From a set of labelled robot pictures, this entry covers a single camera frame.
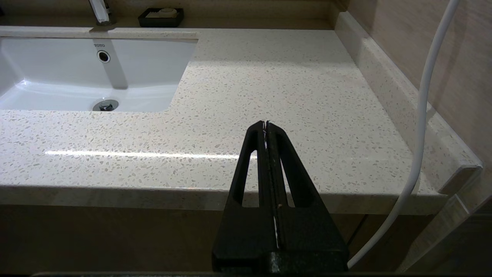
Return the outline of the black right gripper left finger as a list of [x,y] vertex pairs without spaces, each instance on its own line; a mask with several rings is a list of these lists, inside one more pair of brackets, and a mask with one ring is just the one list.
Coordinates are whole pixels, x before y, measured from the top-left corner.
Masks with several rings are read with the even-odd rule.
[[[212,249],[215,272],[261,272],[263,259],[277,249],[272,184],[265,147],[265,122],[245,135],[223,217]],[[257,152],[258,207],[243,207],[251,153]]]

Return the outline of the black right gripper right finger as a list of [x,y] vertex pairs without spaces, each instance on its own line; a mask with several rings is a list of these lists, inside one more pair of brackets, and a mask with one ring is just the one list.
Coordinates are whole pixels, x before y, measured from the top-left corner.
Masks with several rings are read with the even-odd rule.
[[268,270],[277,274],[346,272],[349,251],[285,131],[267,123],[275,197],[277,250]]

